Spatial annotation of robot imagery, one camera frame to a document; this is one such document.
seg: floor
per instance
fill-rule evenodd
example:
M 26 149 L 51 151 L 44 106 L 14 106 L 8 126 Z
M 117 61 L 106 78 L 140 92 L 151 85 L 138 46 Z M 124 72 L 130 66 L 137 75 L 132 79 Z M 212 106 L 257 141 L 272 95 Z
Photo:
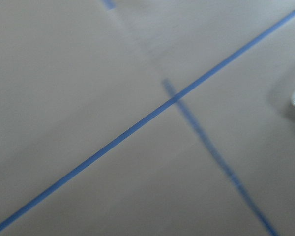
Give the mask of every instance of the floor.
M 295 10 L 295 0 L 0 0 L 0 222 Z M 295 18 L 188 93 L 295 236 Z M 0 236 L 267 236 L 174 104 Z

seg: gray surface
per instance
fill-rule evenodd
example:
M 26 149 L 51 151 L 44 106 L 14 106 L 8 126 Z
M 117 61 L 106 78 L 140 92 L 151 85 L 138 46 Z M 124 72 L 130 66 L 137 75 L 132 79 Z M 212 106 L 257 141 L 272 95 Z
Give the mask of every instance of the gray surface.
M 0 1 L 0 222 L 295 9 L 294 1 Z M 186 96 L 295 235 L 295 19 Z M 175 107 L 1 235 L 266 235 Z

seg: blue tape strip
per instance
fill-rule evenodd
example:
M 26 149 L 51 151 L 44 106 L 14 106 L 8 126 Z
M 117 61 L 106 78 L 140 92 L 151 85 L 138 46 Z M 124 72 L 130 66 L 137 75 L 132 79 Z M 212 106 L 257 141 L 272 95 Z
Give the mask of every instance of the blue tape strip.
M 234 54 L 223 60 L 221 63 L 216 65 L 214 68 L 212 68 L 210 71 L 205 73 L 203 76 L 198 78 L 195 82 L 184 88 L 182 91 L 177 93 L 173 98 L 169 99 L 167 102 L 165 102 L 163 105 L 158 107 L 156 110 L 148 114 L 146 117 L 144 117 L 142 120 L 137 122 L 135 125 L 130 127 L 128 130 L 126 130 L 124 133 L 119 135 L 117 138 L 112 140 L 110 143 L 108 143 L 106 146 L 104 146 L 101 150 L 99 150 L 97 153 L 95 153 L 93 156 L 89 157 L 86 161 L 84 161 L 82 164 L 80 164 L 78 167 L 76 167 L 74 170 L 70 171 L 68 174 L 66 174 L 64 177 L 59 179 L 56 183 L 48 187 L 45 191 L 40 193 L 37 197 L 32 199 L 30 202 L 28 202 L 25 206 L 20 208 L 18 211 L 16 211 L 14 214 L 12 214 L 10 217 L 5 219 L 3 222 L 0 223 L 0 231 L 2 231 L 4 228 L 9 226 L 11 223 L 13 223 L 15 220 L 17 220 L 19 217 L 21 217 L 23 214 L 25 214 L 27 211 L 32 209 L 35 205 L 37 205 L 39 202 L 44 200 L 46 197 L 48 197 L 50 194 L 52 194 L 54 191 L 56 191 L 58 188 L 60 188 L 62 185 L 67 183 L 70 179 L 72 179 L 75 175 L 77 175 L 79 172 L 84 170 L 87 166 L 92 164 L 94 161 L 96 161 L 98 158 L 100 158 L 102 155 L 107 153 L 109 150 L 114 148 L 116 145 L 121 143 L 123 140 L 125 140 L 127 137 L 129 137 L 131 134 L 133 134 L 135 131 L 140 129 L 143 125 L 148 123 L 150 120 L 152 120 L 154 117 L 156 117 L 158 114 L 163 112 L 165 109 L 173 105 L 175 102 L 177 102 L 180 98 L 185 96 L 187 93 L 189 93 L 191 90 L 193 90 L 195 87 L 200 85 L 203 81 L 207 80 L 209 77 L 214 75 L 216 72 L 218 72 L 220 69 L 225 67 L 227 64 L 229 64 L 231 61 L 235 60 L 237 57 L 239 57 L 241 54 L 243 54 L 245 51 L 247 51 L 249 48 L 260 42 L 262 39 L 264 39 L 266 36 L 271 34 L 273 31 L 278 29 L 280 26 L 285 24 L 287 21 L 289 21 L 291 18 L 295 16 L 295 11 L 290 13 L 288 16 L 280 20 L 275 25 L 268 28 L 266 31 L 261 33 L 259 36 L 257 36 L 255 39 L 247 43 L 245 46 L 240 48 L 238 51 L 236 51 Z
M 116 7 L 113 0 L 102 0 L 108 10 L 114 9 Z
M 163 82 L 163 85 L 169 94 L 170 97 L 174 97 L 176 94 L 176 91 L 172 84 L 169 82 L 169 80 L 165 80 Z M 234 171 L 231 169 L 231 167 L 226 163 L 224 158 L 221 156 L 221 154 L 218 152 L 214 144 L 209 139 L 208 135 L 204 131 L 204 129 L 201 127 L 200 123 L 196 119 L 196 117 L 191 113 L 191 111 L 188 109 L 188 107 L 185 105 L 185 103 L 182 100 L 179 100 L 176 102 L 178 108 L 180 109 L 183 116 L 186 118 L 187 122 L 191 125 L 195 133 L 198 135 L 200 141 L 203 142 L 207 150 L 210 152 L 213 159 L 217 162 L 217 164 L 223 169 L 225 174 L 231 179 L 232 183 L 242 196 L 242 198 L 245 200 L 249 208 L 255 213 L 257 218 L 262 222 L 264 227 L 268 230 L 270 235 L 272 236 L 278 236 L 279 234 L 276 232 L 276 230 L 271 226 L 270 222 L 267 220 L 267 218 L 263 215 L 263 213 L 259 210 L 257 205 L 253 202 L 252 198 L 249 196 L 247 190 L 245 189 L 244 185 L 241 183 L 239 178 L 236 176 Z

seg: blue tape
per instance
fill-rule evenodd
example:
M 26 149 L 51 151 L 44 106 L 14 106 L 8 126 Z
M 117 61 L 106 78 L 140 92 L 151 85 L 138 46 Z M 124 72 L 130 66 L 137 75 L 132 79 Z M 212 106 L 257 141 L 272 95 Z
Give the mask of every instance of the blue tape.
M 32 209 L 35 205 L 37 205 L 39 202 L 44 200 L 46 197 L 48 197 L 50 194 L 52 194 L 54 191 L 56 191 L 58 188 L 60 188 L 62 185 L 67 183 L 70 179 L 72 179 L 74 176 L 76 176 L 79 172 L 84 170 L 87 166 L 92 164 L 94 161 L 96 161 L 98 158 L 100 158 L 102 155 L 107 153 L 109 150 L 113 149 L 116 145 L 121 143 L 123 140 L 128 138 L 131 134 L 133 134 L 135 131 L 140 129 L 143 125 L 148 123 L 150 120 L 152 120 L 154 117 L 156 117 L 158 114 L 166 110 L 168 107 L 173 105 L 175 102 L 177 102 L 180 98 L 185 96 L 187 93 L 189 93 L 191 90 L 193 90 L 195 87 L 200 85 L 203 81 L 207 80 L 209 77 L 214 75 L 216 72 L 218 72 L 220 69 L 225 67 L 227 64 L 229 64 L 231 61 L 235 60 L 237 57 L 239 57 L 241 54 L 243 54 L 245 51 L 247 51 L 249 48 L 260 42 L 262 39 L 264 39 L 266 36 L 271 34 L 273 31 L 278 29 L 280 26 L 285 24 L 287 21 L 289 21 L 291 18 L 295 17 L 295 11 L 290 13 L 288 16 L 280 20 L 275 25 L 268 28 L 266 31 L 261 33 L 259 36 L 257 36 L 255 39 L 251 40 L 249 43 L 247 43 L 245 46 L 240 48 L 238 51 L 236 51 L 234 54 L 223 60 L 221 63 L 216 65 L 214 68 L 212 68 L 210 71 L 205 73 L 203 76 L 198 78 L 195 82 L 191 83 L 189 86 L 184 88 L 182 91 L 177 93 L 173 98 L 169 99 L 167 102 L 165 102 L 163 105 L 155 109 L 153 112 L 148 114 L 146 117 L 144 117 L 142 120 L 137 122 L 135 125 L 130 127 L 128 130 L 126 130 L 124 133 L 119 135 L 117 138 L 112 140 L 110 143 L 108 143 L 106 146 L 104 146 L 101 150 L 99 150 L 97 153 L 95 153 L 93 156 L 89 157 L 86 161 L 84 161 L 82 164 L 77 166 L 74 170 L 67 173 L 64 177 L 59 179 L 57 182 L 55 182 L 53 185 L 48 187 L 45 191 L 40 193 L 37 197 L 29 201 L 25 206 L 20 208 L 18 211 L 16 211 L 14 214 L 6 218 L 4 221 L 0 223 L 0 231 L 5 229 L 7 226 L 9 226 L 11 223 L 13 223 L 15 220 L 17 220 L 19 217 L 21 217 L 23 214 L 25 214 L 27 211 Z
M 114 9 L 116 7 L 113 0 L 102 0 L 108 10 Z
M 170 97 L 174 97 L 176 91 L 169 80 L 164 80 L 163 85 L 169 94 Z M 252 198 L 249 196 L 247 190 L 244 185 L 241 183 L 237 175 L 231 169 L 231 167 L 226 163 L 222 155 L 218 152 L 214 144 L 209 139 L 208 135 L 201 127 L 200 123 L 196 119 L 196 117 L 191 113 L 188 107 L 182 100 L 176 102 L 178 108 L 180 109 L 183 116 L 186 118 L 187 122 L 191 125 L 195 133 L 198 135 L 200 141 L 203 142 L 213 159 L 217 162 L 217 164 L 222 168 L 225 174 L 230 178 L 233 185 L 236 187 L 242 198 L 245 200 L 249 208 L 255 213 L 256 217 L 262 222 L 263 226 L 267 229 L 267 231 L 272 236 L 278 236 L 279 234 L 276 230 L 271 226 L 270 222 L 264 216 L 264 214 L 259 210 L 257 205 L 253 202 Z

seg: white surface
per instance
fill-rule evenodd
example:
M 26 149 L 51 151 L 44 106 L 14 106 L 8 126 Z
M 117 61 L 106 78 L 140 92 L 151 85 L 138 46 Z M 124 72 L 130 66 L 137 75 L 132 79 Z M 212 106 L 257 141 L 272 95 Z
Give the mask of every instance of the white surface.
M 0 1 L 0 222 L 295 9 L 294 1 Z M 185 100 L 295 235 L 295 19 Z M 266 235 L 175 107 L 1 235 Z

